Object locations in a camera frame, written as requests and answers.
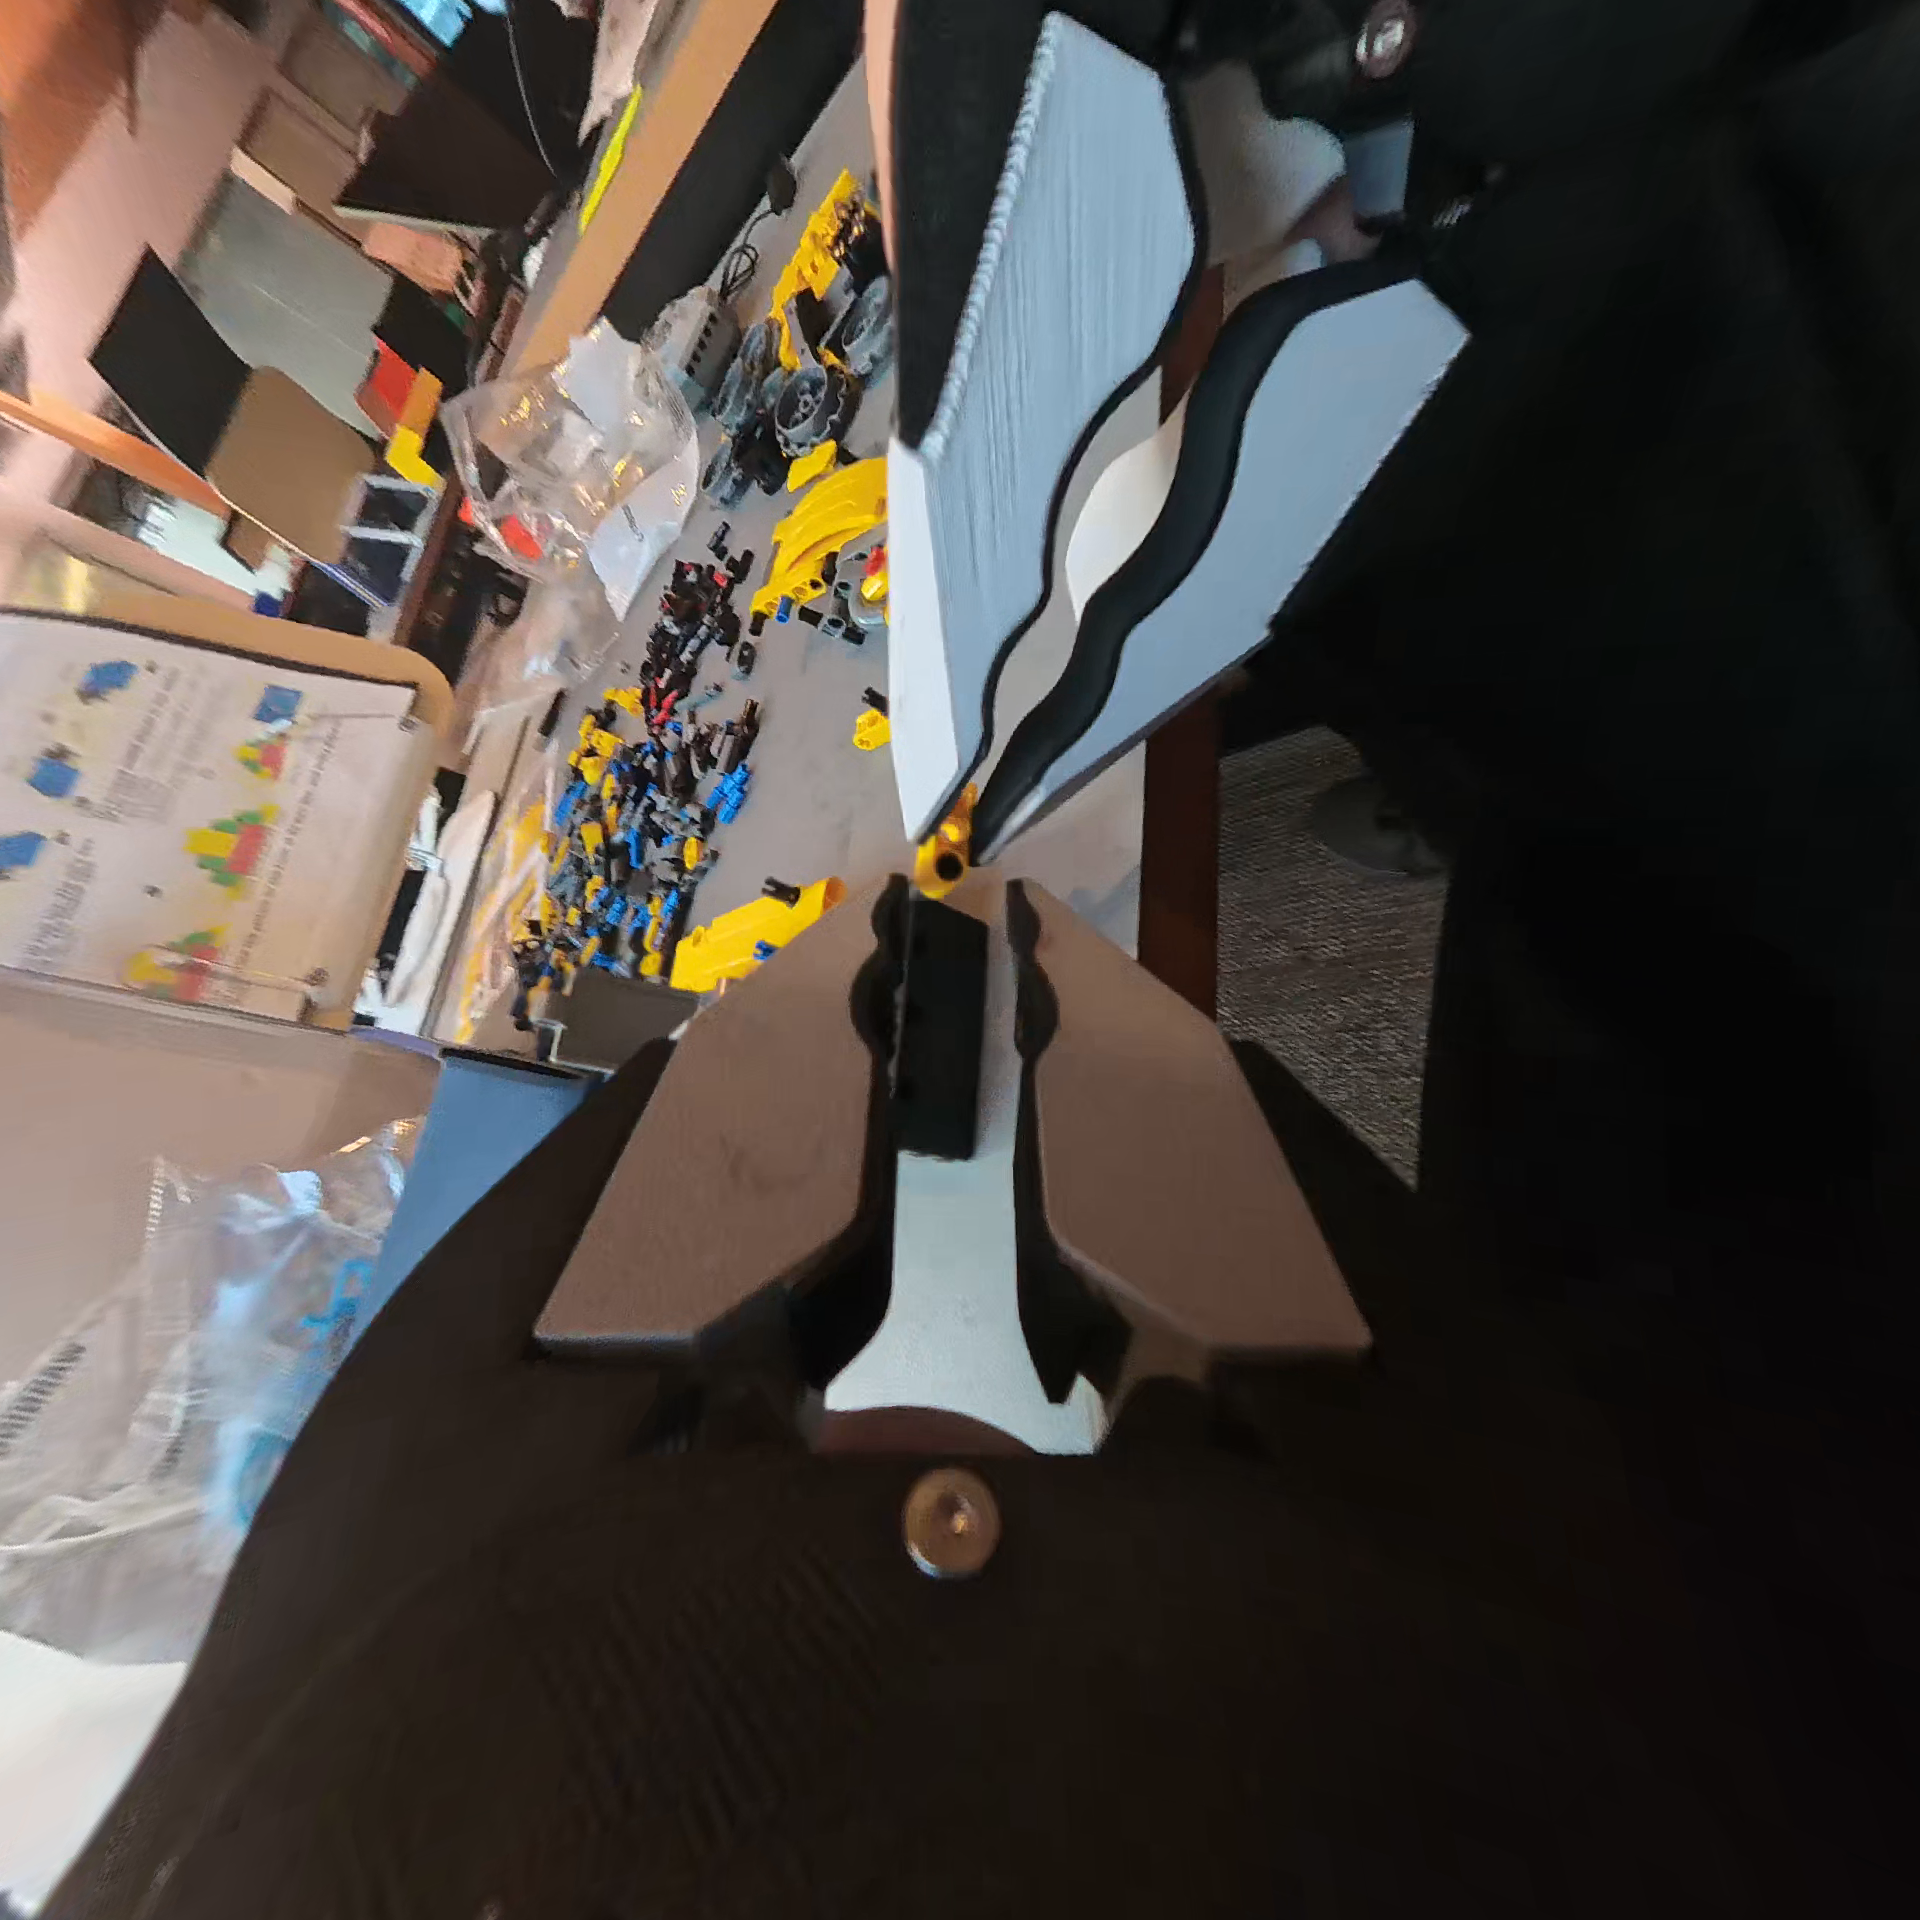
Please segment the clear plastic bag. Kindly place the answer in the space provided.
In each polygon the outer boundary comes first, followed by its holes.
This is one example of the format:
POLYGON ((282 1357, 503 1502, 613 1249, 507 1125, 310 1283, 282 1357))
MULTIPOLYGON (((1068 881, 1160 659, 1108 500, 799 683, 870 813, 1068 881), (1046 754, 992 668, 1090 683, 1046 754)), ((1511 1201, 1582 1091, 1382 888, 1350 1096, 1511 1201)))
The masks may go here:
POLYGON ((443 403, 438 426, 481 545, 533 584, 593 589, 625 620, 701 478, 659 356, 593 325, 562 361, 443 403))

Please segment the grey control hub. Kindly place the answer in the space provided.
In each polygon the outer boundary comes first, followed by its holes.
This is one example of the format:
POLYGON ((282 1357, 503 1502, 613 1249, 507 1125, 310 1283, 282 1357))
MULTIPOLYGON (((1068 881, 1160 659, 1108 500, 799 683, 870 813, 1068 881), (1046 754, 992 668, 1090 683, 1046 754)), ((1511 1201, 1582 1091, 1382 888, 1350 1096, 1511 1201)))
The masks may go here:
POLYGON ((696 392, 716 392, 737 356, 742 327, 716 289, 691 289, 656 325, 659 364, 696 392))

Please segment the pile of small building pieces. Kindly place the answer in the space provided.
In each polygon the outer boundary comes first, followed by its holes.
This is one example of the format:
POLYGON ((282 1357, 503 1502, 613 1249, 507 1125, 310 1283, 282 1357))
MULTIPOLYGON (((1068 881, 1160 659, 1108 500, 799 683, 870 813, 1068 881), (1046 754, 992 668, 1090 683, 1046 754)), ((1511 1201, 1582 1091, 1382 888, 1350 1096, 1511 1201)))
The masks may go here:
POLYGON ((754 659, 735 604, 751 567, 726 521, 698 555, 673 558, 636 678, 582 713, 507 948, 521 1035, 557 1028, 583 976, 668 982, 761 720, 754 701, 712 713, 728 687, 704 678, 704 668, 754 659))

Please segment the yellow sticker sheet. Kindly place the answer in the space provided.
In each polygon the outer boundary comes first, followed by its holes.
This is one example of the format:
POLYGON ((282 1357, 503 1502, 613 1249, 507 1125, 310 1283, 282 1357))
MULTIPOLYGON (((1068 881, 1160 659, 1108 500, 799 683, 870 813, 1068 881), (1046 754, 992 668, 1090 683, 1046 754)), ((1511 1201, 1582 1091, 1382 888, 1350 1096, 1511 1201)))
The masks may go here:
POLYGON ((477 1046, 508 1023, 520 995, 517 948, 540 920, 549 871, 549 799, 540 789, 499 806, 475 869, 459 931, 442 976, 438 1041, 477 1046))

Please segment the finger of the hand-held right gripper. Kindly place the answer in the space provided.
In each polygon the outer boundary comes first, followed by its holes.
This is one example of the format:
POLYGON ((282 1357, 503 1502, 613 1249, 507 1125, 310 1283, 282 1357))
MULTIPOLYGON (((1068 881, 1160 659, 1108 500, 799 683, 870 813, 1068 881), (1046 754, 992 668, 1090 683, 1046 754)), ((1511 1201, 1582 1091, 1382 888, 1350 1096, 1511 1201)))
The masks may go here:
POLYGON ((1148 71, 1053 13, 936 408, 887 444, 887 709, 900 822, 923 835, 992 743, 995 687, 1053 596, 1066 491, 1161 356, 1204 222, 1148 71))
POLYGON ((1233 307, 1147 529, 976 799, 1001 853, 1268 640, 1465 342, 1419 274, 1299 274, 1233 307))

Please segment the tan table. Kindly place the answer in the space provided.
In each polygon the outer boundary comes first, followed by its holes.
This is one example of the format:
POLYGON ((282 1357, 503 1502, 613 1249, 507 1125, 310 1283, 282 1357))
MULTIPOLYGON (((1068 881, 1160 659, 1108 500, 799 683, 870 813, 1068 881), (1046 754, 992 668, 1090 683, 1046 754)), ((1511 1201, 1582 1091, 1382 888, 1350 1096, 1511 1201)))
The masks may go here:
POLYGON ((691 5, 593 217, 562 219, 507 368, 554 361, 601 316, 647 331, 704 281, 852 71, 858 26, 861 5, 691 5))

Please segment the black beam piece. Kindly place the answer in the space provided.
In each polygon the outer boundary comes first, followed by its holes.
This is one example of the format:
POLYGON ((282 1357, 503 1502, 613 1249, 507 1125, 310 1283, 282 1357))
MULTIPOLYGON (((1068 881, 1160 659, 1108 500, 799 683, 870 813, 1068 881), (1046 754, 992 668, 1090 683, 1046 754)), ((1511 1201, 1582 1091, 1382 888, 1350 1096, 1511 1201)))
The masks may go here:
POLYGON ((900 1154, 963 1163, 976 1150, 988 931, 947 902, 912 896, 890 1057, 900 1154))

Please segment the yellow vehicle hood assembly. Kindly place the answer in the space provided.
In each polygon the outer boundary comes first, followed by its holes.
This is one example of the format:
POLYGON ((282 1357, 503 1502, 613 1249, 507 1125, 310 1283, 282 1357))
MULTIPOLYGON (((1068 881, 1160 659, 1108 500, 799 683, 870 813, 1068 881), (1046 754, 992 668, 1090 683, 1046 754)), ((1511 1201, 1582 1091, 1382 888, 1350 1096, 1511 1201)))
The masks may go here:
POLYGON ((772 571, 747 609, 747 636, 819 610, 839 561, 887 526, 887 457, 856 462, 816 478, 795 514, 773 526, 772 571))

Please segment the black block with yellow panels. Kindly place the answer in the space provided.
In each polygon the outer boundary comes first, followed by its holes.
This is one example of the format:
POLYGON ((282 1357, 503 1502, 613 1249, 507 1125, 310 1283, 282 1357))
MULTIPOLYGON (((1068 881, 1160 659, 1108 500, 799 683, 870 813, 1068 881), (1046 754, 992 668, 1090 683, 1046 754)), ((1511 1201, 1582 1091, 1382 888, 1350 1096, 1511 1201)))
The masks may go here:
POLYGON ((610 1075, 636 1048, 677 1038, 735 980, 811 931, 847 897, 841 879, 766 881, 761 897, 684 934, 662 974, 591 966, 542 1016, 540 1063, 610 1075))

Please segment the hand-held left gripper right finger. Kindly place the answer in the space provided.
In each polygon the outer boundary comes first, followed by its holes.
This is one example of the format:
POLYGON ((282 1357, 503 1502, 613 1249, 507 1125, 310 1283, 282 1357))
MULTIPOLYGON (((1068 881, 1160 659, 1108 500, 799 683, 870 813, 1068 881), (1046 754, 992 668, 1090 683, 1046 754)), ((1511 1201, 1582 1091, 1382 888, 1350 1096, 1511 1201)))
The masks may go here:
POLYGON ((1034 881, 1006 884, 1001 923, 1020 1325, 1046 1397, 1373 1352, 1223 1035, 1034 881))

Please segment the bundle of clear plastic bags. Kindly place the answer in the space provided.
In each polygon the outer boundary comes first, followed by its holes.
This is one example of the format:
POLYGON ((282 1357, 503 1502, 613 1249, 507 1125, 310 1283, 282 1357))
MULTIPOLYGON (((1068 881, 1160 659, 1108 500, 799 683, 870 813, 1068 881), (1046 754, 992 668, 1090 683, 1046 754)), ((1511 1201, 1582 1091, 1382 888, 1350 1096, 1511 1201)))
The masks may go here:
POLYGON ((187 1661, 324 1388, 396 1280, 421 1121, 314 1170, 155 1165, 130 1276, 3 1392, 3 1630, 187 1661))

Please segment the person's dark trousers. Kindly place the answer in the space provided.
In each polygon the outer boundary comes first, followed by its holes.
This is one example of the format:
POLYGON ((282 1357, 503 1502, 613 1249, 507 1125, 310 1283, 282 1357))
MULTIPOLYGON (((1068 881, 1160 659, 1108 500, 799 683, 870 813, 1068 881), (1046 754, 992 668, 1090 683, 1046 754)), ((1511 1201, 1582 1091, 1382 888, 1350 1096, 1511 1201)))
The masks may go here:
POLYGON ((1465 348, 1277 654, 1447 860, 1251 1378, 1262 1917, 1916 1917, 1916 5, 1435 5, 1465 348))

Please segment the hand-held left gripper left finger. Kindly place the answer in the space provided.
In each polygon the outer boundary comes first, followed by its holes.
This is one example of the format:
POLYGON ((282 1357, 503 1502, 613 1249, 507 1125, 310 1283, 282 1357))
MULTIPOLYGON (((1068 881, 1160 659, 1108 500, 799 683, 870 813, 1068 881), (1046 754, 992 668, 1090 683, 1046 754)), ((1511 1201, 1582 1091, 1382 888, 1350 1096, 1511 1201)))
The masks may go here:
POLYGON ((887 1306, 908 884, 874 879, 673 1046, 535 1322, 566 1358, 823 1392, 887 1306))

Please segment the printed picture board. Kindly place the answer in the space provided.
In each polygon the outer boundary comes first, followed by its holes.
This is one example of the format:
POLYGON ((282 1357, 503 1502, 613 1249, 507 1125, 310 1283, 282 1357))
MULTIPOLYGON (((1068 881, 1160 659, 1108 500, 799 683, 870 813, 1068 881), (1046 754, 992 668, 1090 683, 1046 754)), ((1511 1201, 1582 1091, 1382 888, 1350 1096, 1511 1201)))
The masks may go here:
POLYGON ((454 693, 195 598, 3 610, 3 971, 346 1028, 454 693))

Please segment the blue cardboard kit box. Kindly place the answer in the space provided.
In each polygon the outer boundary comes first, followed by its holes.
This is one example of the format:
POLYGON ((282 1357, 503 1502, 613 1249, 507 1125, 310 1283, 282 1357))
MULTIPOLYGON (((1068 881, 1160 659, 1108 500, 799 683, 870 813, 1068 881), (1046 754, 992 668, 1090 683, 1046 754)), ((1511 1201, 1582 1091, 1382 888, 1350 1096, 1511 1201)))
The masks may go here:
POLYGON ((156 1165, 310 1170, 421 1121, 405 1273, 588 1094, 557 1069, 373 1028, 306 1028, 3 974, 3 1382, 130 1276, 156 1165))

